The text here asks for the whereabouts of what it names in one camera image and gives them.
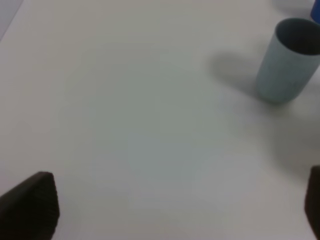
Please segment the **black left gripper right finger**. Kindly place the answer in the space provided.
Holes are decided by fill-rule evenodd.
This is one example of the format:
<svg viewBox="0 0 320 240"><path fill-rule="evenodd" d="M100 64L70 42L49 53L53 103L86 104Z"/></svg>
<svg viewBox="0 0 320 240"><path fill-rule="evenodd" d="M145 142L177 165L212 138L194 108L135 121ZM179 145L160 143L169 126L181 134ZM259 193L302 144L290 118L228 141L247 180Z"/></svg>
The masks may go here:
<svg viewBox="0 0 320 240"><path fill-rule="evenodd" d="M310 170L307 191L304 200L304 211L308 223L317 240L320 239L320 166Z"/></svg>

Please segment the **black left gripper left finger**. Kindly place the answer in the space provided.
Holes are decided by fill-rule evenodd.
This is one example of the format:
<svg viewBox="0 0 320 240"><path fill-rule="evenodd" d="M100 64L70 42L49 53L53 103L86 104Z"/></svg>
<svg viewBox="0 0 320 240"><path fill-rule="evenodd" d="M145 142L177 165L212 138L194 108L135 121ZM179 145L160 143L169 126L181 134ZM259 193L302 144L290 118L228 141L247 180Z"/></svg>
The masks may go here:
<svg viewBox="0 0 320 240"><path fill-rule="evenodd" d="M54 175L37 172L0 197L0 238L51 240L59 217Z"/></svg>

